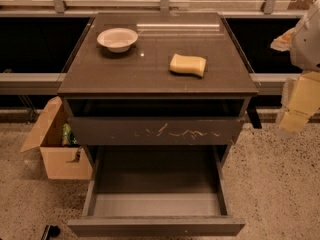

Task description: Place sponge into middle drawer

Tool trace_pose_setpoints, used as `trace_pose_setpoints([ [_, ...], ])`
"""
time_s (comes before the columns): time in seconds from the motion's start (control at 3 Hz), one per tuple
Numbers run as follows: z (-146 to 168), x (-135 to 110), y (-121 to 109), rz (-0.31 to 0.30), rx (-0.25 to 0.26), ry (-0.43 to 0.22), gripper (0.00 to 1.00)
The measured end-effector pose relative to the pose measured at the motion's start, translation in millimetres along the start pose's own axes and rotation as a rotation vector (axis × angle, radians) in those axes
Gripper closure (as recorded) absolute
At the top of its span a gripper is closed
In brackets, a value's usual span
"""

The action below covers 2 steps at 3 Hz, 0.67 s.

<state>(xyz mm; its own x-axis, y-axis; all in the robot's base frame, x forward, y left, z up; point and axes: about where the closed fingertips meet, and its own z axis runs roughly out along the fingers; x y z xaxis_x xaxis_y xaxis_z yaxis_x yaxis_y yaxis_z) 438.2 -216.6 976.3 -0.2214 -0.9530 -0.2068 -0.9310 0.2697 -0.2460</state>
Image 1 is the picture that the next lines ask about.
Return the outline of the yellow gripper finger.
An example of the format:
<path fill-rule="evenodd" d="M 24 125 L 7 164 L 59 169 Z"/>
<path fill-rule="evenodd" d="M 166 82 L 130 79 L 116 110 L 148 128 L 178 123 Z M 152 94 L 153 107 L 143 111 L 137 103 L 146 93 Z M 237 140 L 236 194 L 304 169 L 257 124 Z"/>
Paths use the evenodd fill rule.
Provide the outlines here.
<path fill-rule="evenodd" d="M 306 71 L 287 79 L 282 93 L 278 126 L 284 133 L 299 133 L 320 109 L 320 73 Z"/>
<path fill-rule="evenodd" d="M 289 51 L 294 32 L 294 28 L 287 30 L 285 33 L 274 39 L 270 47 L 280 52 Z"/>

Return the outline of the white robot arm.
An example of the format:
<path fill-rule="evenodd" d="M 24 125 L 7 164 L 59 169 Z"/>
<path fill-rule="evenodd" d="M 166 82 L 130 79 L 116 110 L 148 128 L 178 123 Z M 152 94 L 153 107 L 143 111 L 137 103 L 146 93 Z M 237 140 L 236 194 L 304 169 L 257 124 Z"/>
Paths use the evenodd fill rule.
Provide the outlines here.
<path fill-rule="evenodd" d="M 276 119 L 279 132 L 292 136 L 320 109 L 320 0 L 270 47 L 288 51 L 291 64 L 302 70 L 296 80 L 288 79 L 284 84 L 282 108 Z"/>

